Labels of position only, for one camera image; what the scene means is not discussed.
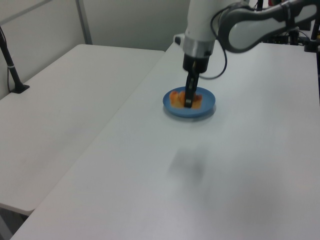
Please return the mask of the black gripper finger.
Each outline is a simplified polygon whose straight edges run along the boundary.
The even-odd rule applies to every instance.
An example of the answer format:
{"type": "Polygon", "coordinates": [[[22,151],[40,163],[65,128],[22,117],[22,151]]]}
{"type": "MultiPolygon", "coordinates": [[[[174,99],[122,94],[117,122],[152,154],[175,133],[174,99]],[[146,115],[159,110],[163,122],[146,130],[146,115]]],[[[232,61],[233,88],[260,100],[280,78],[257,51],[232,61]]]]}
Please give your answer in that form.
{"type": "Polygon", "coordinates": [[[191,108],[195,99],[197,85],[199,80],[199,74],[194,71],[188,72],[185,84],[185,100],[184,107],[191,108]]]}

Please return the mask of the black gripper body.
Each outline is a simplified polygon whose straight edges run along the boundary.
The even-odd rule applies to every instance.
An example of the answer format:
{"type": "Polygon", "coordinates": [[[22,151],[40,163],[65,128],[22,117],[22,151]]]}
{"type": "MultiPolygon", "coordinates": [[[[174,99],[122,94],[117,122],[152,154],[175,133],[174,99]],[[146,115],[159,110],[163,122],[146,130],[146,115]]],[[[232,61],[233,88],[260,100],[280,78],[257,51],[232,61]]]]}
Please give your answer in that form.
{"type": "Polygon", "coordinates": [[[195,70],[197,74],[205,73],[208,69],[209,56],[205,57],[193,57],[188,54],[184,54],[182,67],[187,72],[192,72],[195,70]]]}

